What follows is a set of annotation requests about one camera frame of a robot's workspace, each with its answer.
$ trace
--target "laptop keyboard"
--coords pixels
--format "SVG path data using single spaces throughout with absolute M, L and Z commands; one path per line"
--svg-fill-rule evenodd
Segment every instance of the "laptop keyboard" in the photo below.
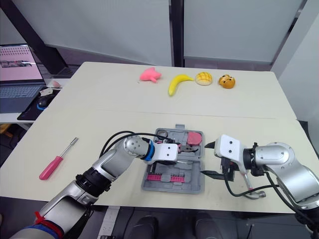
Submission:
M 40 88 L 41 86 L 2 87 L 0 89 L 0 99 L 33 97 Z

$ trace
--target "toy banana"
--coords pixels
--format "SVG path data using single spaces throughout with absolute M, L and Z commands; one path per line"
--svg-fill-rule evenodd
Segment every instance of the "toy banana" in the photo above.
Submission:
M 175 76 L 174 79 L 170 82 L 169 88 L 168 88 L 168 94 L 170 96 L 175 94 L 176 87 L 180 82 L 183 81 L 194 81 L 193 78 L 189 77 L 188 75 L 178 75 Z

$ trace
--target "laptop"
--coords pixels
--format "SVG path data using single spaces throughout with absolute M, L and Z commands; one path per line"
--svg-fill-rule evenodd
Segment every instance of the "laptop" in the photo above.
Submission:
M 0 45 L 0 113 L 23 112 L 43 86 L 28 45 Z

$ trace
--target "blue ring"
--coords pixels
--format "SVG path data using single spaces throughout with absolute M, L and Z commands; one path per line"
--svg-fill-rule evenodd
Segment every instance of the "blue ring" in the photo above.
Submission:
M 39 106 L 39 104 L 36 104 L 36 108 L 37 108 L 38 110 L 41 110 L 41 111 L 43 111 L 43 110 L 45 110 L 45 109 L 46 109 L 46 107 L 43 107 L 43 108 L 42 108 L 42 107 L 40 107 L 40 106 Z
M 33 229 L 38 229 L 38 230 L 44 231 L 46 233 L 49 233 L 51 236 L 53 236 L 54 239 L 59 239 L 58 234 L 54 230 L 52 230 L 51 228 L 46 227 L 45 225 L 35 224 L 32 226 L 26 227 L 24 229 L 27 229 L 27 228 L 33 228 Z
M 148 153 L 148 155 L 145 158 L 146 161 L 151 161 L 152 160 L 151 156 L 152 156 L 152 154 L 154 152 L 154 145 L 153 145 L 153 141 L 151 141 L 151 140 L 150 140 L 150 145 L 151 145 L 151 150 L 150 150 L 150 152 Z

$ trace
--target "laptop screen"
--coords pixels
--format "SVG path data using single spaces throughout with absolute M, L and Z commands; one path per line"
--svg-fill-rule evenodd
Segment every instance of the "laptop screen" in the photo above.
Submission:
M 28 45 L 0 46 L 0 83 L 41 81 L 42 76 Z

